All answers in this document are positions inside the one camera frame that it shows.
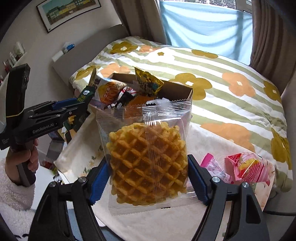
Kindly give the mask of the person left hand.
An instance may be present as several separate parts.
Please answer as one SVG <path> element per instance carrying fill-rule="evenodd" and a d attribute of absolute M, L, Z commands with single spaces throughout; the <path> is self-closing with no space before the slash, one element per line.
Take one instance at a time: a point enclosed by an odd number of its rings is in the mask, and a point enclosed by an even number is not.
<path fill-rule="evenodd" d="M 39 145 L 39 139 L 34 140 L 32 150 L 20 151 L 13 153 L 11 150 L 8 151 L 5 161 L 5 171 L 10 180 L 15 184 L 20 184 L 21 179 L 17 169 L 17 166 L 27 160 L 30 161 L 28 169 L 32 172 L 36 172 L 39 167 L 39 154 L 37 146 Z"/>

